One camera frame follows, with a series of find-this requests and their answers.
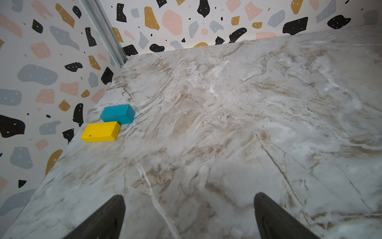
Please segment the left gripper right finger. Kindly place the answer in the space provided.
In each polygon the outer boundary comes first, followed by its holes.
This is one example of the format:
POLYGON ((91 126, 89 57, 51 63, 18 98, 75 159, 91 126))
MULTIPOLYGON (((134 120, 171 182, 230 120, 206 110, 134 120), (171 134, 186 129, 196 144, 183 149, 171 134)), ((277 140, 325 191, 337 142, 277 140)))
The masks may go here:
POLYGON ((254 211, 262 239, 319 238, 263 192, 254 197, 254 211))

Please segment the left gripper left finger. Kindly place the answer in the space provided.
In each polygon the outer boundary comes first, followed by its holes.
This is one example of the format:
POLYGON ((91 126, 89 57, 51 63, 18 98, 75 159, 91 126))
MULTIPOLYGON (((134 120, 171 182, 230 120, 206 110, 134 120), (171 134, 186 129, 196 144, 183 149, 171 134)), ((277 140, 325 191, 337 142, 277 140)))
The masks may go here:
POLYGON ((66 239, 118 239, 122 229, 126 206, 121 195, 114 195, 66 239))

